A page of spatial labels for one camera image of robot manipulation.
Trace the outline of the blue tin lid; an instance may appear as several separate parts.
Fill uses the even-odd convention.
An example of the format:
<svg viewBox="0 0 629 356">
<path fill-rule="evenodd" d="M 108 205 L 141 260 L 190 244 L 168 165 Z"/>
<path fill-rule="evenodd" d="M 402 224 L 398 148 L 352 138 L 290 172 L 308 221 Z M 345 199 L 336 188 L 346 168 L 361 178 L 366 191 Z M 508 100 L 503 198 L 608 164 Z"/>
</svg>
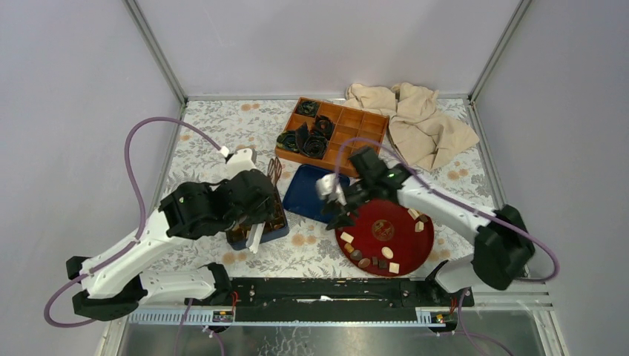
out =
<svg viewBox="0 0 629 356">
<path fill-rule="evenodd" d="M 329 223 L 333 214 L 323 214 L 324 201 L 316 190 L 316 182 L 332 171 L 313 165 L 300 165 L 287 188 L 283 207 L 294 214 L 321 223 Z"/>
</svg>

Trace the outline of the red round tray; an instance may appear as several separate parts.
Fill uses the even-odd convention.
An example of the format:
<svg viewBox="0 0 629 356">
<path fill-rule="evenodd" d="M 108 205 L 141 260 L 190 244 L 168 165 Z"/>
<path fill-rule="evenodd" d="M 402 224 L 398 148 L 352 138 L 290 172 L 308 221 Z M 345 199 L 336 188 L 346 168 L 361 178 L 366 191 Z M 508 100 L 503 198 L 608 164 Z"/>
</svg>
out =
<svg viewBox="0 0 629 356">
<path fill-rule="evenodd" d="M 353 226 L 335 230 L 343 255 L 356 268 L 379 277 L 400 277 L 420 268 L 432 251 L 432 219 L 415 209 L 373 200 L 358 209 Z"/>
</svg>

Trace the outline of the silver serving tongs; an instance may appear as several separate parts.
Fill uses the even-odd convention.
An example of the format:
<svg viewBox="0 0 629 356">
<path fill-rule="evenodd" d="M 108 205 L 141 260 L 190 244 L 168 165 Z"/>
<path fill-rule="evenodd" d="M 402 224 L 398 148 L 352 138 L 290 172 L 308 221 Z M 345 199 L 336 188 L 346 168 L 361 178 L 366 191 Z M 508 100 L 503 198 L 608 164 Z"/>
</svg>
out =
<svg viewBox="0 0 629 356">
<path fill-rule="evenodd" d="M 277 156 L 269 160 L 267 167 L 267 177 L 273 185 L 274 190 L 276 190 L 277 181 L 282 174 L 282 170 L 282 164 Z M 249 233 L 247 234 L 246 248 L 253 254 L 256 254 L 258 252 L 265 225 L 273 216 L 274 197 L 269 197 L 268 199 L 266 199 L 262 204 L 262 208 L 262 221 L 253 224 L 249 230 Z"/>
</svg>

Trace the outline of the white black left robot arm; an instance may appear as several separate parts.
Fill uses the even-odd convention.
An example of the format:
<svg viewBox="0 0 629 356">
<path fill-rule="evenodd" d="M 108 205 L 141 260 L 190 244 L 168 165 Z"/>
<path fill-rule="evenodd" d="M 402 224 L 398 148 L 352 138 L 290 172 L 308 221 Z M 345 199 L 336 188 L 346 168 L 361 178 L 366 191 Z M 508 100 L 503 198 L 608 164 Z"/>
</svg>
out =
<svg viewBox="0 0 629 356">
<path fill-rule="evenodd" d="M 151 213 L 144 225 L 95 257 L 71 257 L 67 274 L 81 291 L 72 298 L 76 315 L 110 321 L 146 303 L 227 301 L 232 292 L 225 267 L 209 263 L 192 271 L 154 272 L 148 267 L 179 246 L 237 225 L 264 224 L 274 213 L 275 187 L 257 169 L 218 183 L 184 182 Z"/>
</svg>

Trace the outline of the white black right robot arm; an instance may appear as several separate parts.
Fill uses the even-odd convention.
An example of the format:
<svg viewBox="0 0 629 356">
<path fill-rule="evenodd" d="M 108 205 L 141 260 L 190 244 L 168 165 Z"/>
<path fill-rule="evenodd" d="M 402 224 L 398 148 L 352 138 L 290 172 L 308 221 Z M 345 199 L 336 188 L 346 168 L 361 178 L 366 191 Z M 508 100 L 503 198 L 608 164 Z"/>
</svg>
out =
<svg viewBox="0 0 629 356">
<path fill-rule="evenodd" d="M 349 160 L 358 173 L 357 182 L 342 187 L 337 175 L 330 173 L 315 183 L 324 212 L 333 214 L 329 230 L 353 226 L 361 206 L 386 200 L 435 218 L 472 244 L 470 255 L 431 272 L 425 294 L 432 304 L 442 306 L 455 292 L 473 286 L 504 291 L 522 276 L 535 254 L 516 208 L 471 203 L 427 182 L 403 163 L 389 167 L 370 147 L 360 148 Z"/>
</svg>

